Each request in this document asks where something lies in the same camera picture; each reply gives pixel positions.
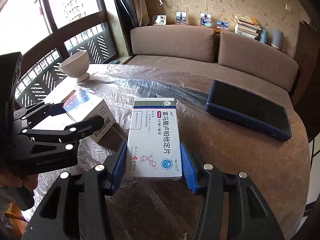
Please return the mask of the person's left hand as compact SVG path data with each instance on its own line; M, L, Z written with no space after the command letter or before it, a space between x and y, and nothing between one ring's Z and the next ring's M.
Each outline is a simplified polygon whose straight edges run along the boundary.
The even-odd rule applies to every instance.
M36 189L38 185L38 174L25 177L17 177L13 175L7 168L1 167L0 187L22 187L24 186L29 191Z

